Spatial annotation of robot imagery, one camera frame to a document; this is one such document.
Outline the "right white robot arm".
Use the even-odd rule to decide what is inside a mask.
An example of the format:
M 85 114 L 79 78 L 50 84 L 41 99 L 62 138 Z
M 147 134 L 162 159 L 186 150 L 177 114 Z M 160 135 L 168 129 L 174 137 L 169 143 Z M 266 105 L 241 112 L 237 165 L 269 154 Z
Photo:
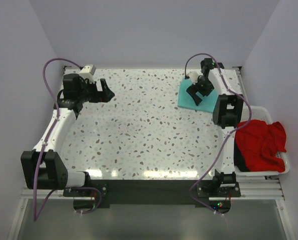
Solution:
M 198 198 L 240 197 L 234 166 L 234 137 L 241 120 L 243 96 L 236 93 L 226 79 L 233 77 L 234 71 L 225 69 L 223 64 L 214 62 L 211 58 L 202 60 L 200 66 L 200 73 L 184 72 L 185 78 L 192 81 L 186 91 L 197 106 L 202 104 L 202 97 L 207 97 L 212 92 L 217 94 L 212 122 L 223 134 L 223 142 L 207 171 L 212 179 L 198 180 L 190 188 L 190 193 Z

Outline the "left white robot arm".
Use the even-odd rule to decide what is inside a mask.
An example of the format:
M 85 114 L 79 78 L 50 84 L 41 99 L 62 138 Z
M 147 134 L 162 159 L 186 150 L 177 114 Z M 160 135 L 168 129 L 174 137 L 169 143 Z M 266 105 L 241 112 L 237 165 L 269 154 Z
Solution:
M 81 73 L 63 76 L 63 88 L 59 91 L 50 123 L 40 141 L 31 151 L 24 151 L 21 163 L 26 185 L 32 190 L 63 190 L 74 188 L 81 196 L 92 191 L 85 171 L 69 172 L 60 152 L 71 126 L 77 120 L 84 103 L 107 103 L 115 94 L 109 89 L 106 80 L 97 82 Z

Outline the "teal t shirt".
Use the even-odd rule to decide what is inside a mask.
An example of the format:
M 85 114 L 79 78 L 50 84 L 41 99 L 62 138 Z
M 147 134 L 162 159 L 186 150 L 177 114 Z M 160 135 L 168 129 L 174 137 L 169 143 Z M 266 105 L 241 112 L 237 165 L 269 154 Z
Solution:
M 190 79 L 182 79 L 178 91 L 178 106 L 185 109 L 213 113 L 218 98 L 216 91 L 213 90 L 208 96 L 197 93 L 197 96 L 202 99 L 202 102 L 196 105 L 193 98 L 186 91 L 191 84 L 192 81 Z

